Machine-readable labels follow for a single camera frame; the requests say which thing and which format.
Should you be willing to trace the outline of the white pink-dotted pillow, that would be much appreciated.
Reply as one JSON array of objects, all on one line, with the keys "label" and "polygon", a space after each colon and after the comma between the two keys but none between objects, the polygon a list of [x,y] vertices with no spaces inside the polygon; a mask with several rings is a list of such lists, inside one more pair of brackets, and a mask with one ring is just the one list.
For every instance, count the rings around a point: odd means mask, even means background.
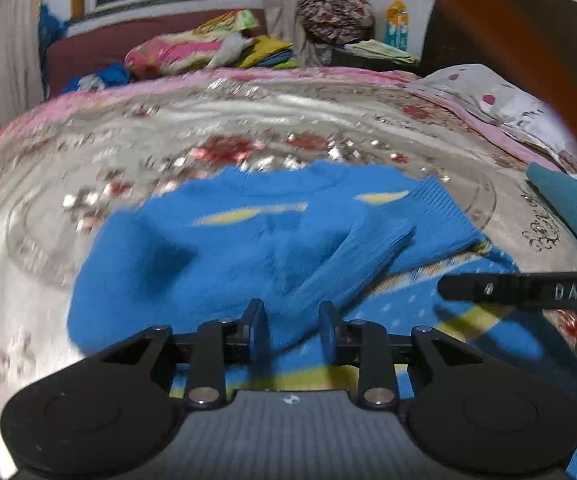
[{"label": "white pink-dotted pillow", "polygon": [[550,157],[577,179],[577,141],[546,103],[482,64],[449,66],[413,83],[432,96],[459,104],[514,142]]}]

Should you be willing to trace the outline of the blue clothes pile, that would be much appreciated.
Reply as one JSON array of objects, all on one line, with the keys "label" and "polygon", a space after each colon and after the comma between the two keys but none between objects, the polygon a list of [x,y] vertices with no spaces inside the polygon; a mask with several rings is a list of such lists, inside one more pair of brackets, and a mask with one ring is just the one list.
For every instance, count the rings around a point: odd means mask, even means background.
[{"label": "blue clothes pile", "polygon": [[70,92],[95,92],[117,88],[129,84],[130,81],[131,74],[127,68],[121,63],[113,63],[99,72],[72,78],[61,91],[61,94]]}]

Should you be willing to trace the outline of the pink floral folded quilt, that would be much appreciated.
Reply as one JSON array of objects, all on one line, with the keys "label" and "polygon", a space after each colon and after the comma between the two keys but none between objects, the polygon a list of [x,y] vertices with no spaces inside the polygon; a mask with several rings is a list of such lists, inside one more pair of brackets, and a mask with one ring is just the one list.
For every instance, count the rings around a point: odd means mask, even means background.
[{"label": "pink floral folded quilt", "polygon": [[136,79],[171,77],[193,70],[215,70],[238,61],[254,40],[241,32],[180,32],[153,37],[132,48],[124,66]]}]

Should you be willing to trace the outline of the blue knit sweater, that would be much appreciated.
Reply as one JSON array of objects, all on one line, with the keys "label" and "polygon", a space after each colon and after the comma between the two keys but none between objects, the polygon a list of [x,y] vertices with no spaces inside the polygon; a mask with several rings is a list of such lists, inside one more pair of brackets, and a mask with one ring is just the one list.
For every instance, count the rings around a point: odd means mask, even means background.
[{"label": "blue knit sweater", "polygon": [[232,169],[115,211],[80,269],[67,329],[95,354],[147,327],[235,318],[259,299],[276,366],[298,370],[322,360],[310,338],[323,301],[385,324],[428,321],[439,275],[514,267],[434,179],[329,162]]}]

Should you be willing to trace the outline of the dark floral bundle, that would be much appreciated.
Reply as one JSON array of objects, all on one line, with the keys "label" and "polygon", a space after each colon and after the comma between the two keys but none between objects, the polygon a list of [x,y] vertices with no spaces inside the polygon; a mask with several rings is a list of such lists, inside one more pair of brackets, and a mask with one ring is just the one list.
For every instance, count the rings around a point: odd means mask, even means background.
[{"label": "dark floral bundle", "polygon": [[351,44],[374,31],[368,0],[301,0],[296,14],[303,29],[326,44]]}]

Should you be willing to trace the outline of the silver floral bedspread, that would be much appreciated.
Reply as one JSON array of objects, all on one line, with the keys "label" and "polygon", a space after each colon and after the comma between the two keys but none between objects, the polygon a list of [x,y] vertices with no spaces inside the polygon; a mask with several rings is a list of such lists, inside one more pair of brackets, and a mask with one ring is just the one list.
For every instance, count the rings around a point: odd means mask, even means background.
[{"label": "silver floral bedspread", "polygon": [[[432,181],[479,230],[446,257],[387,271],[353,310],[394,328],[434,322],[577,396],[577,316],[442,306],[449,270],[577,271],[577,237],[527,180],[562,159],[512,136],[495,104],[520,90],[479,65],[418,78],[349,68],[201,70],[74,92],[0,134],[0,414],[18,390],[145,320],[142,308],[74,304],[88,259],[121,214],[233,234],[275,214],[427,202]],[[0,476],[15,465],[0,436]]]}]

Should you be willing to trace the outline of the yellow green folded blankets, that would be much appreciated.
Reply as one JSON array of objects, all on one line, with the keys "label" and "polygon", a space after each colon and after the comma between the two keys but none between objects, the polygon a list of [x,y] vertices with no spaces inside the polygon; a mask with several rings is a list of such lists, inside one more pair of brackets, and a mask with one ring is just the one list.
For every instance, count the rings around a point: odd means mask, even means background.
[{"label": "yellow green folded blankets", "polygon": [[293,44],[266,35],[253,38],[233,66],[238,68],[274,67],[294,58]]}]

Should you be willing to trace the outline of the dark wooden headboard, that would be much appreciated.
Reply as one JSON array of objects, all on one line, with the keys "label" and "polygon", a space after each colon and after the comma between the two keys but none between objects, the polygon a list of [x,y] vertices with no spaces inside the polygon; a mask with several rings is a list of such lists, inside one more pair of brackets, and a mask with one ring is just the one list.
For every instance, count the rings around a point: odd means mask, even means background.
[{"label": "dark wooden headboard", "polygon": [[549,101],[577,92],[577,1],[435,0],[420,73],[484,64]]}]

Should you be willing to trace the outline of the pale green folded cloth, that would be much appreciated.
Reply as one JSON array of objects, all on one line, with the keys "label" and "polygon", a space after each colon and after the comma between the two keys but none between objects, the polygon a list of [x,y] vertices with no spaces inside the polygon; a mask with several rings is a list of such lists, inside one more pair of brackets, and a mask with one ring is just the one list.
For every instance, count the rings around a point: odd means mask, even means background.
[{"label": "pale green folded cloth", "polygon": [[359,41],[355,44],[345,44],[343,50],[353,55],[362,56],[362,58],[375,58],[376,60],[408,65],[415,65],[419,62],[419,59],[409,52],[374,39]]}]

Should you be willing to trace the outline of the orange blue wall poster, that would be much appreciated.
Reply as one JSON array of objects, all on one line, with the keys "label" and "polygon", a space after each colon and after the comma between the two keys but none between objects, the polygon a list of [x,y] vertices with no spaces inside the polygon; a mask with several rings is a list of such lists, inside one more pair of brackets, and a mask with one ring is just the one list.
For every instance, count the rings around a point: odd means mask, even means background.
[{"label": "orange blue wall poster", "polygon": [[385,44],[406,51],[409,36],[407,6],[401,0],[396,0],[386,9],[385,20]]}]

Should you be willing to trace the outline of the beige left curtain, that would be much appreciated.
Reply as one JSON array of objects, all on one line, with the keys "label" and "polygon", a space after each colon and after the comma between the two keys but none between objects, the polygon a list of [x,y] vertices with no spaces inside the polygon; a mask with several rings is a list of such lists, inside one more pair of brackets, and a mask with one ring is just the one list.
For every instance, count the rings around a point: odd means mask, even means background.
[{"label": "beige left curtain", "polygon": [[0,0],[0,126],[43,100],[39,21],[42,0]]}]

